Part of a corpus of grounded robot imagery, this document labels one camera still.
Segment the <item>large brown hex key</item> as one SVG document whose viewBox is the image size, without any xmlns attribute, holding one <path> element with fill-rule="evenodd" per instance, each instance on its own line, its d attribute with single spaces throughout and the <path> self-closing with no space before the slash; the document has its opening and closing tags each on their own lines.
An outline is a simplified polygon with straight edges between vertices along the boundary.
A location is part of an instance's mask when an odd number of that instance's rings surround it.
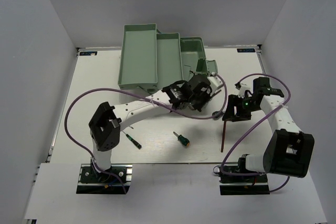
<svg viewBox="0 0 336 224">
<path fill-rule="evenodd" d="M 221 148 L 220 152 L 223 153 L 224 151 L 224 145 L 225 145 L 225 134 L 226 134 L 226 121 L 223 121 L 223 132 L 222 132 L 222 141 L 221 141 Z"/>
</svg>

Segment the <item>green plastic toolbox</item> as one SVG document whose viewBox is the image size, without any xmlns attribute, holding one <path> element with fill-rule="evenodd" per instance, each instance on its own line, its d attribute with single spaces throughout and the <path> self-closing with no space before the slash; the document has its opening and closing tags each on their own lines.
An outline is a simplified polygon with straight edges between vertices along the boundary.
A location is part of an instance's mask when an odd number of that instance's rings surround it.
<svg viewBox="0 0 336 224">
<path fill-rule="evenodd" d="M 197 74 L 218 72 L 215 60 L 208 60 L 200 37 L 162 33 L 156 24 L 125 25 L 118 86 L 147 93 Z"/>
</svg>

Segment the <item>slim black green screwdriver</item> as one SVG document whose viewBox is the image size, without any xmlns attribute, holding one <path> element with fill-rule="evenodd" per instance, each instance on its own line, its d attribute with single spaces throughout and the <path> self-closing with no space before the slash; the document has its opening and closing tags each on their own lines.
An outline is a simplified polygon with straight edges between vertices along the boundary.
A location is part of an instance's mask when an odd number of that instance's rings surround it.
<svg viewBox="0 0 336 224">
<path fill-rule="evenodd" d="M 131 137 L 129 134 L 125 134 L 126 135 L 126 137 L 128 138 L 128 140 L 137 148 L 137 149 L 141 149 L 142 148 L 142 145 L 139 143 L 139 142 L 137 142 L 133 137 Z"/>
</svg>

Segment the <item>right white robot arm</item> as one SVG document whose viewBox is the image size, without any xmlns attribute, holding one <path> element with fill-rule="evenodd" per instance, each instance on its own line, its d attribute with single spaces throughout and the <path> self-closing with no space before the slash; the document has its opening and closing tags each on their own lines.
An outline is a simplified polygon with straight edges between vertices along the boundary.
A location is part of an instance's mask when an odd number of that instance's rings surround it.
<svg viewBox="0 0 336 224">
<path fill-rule="evenodd" d="M 263 111 L 265 117 L 252 129 L 268 121 L 272 137 L 262 154 L 242 155 L 237 168 L 229 174 L 245 182 L 268 173 L 304 178 L 311 161 L 314 138 L 304 133 L 291 117 L 287 107 L 290 95 L 271 87 L 268 76 L 254 79 L 252 87 L 240 81 L 235 86 L 239 93 L 229 95 L 223 121 L 248 121 L 252 112 Z"/>
</svg>

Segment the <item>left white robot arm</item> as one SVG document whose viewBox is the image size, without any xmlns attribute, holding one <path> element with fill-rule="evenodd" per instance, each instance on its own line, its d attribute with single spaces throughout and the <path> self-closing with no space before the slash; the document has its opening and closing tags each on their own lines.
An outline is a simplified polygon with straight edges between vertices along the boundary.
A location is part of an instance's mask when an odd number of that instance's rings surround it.
<svg viewBox="0 0 336 224">
<path fill-rule="evenodd" d="M 185 108 L 201 111 L 221 89 L 224 79 L 217 73 L 194 75 L 189 81 L 176 81 L 147 97 L 112 106 L 104 102 L 89 121 L 93 141 L 93 176 L 101 182 L 110 178 L 111 153 L 120 142 L 120 133 L 132 124 L 170 112 L 181 114 Z"/>
</svg>

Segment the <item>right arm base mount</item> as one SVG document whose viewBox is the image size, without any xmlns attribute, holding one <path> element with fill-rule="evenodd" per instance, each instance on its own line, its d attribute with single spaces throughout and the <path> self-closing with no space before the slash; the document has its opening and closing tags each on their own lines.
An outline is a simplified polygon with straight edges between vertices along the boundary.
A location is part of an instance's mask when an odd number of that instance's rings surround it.
<svg viewBox="0 0 336 224">
<path fill-rule="evenodd" d="M 213 173 L 219 177 L 221 196 L 269 195 L 268 178 L 259 176 L 229 176 L 221 172 L 220 166 L 213 168 Z"/>
</svg>

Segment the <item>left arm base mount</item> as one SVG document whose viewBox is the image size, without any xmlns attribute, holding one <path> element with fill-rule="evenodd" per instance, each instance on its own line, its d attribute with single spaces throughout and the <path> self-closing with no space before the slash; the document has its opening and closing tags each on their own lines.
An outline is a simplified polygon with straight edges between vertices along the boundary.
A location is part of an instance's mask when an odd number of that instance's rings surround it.
<svg viewBox="0 0 336 224">
<path fill-rule="evenodd" d="M 108 172 L 116 174 L 121 179 L 125 187 L 124 191 L 116 177 L 97 172 L 92 164 L 82 164 L 76 194 L 124 195 L 131 185 L 132 169 L 131 164 L 116 164 L 108 170 Z"/>
</svg>

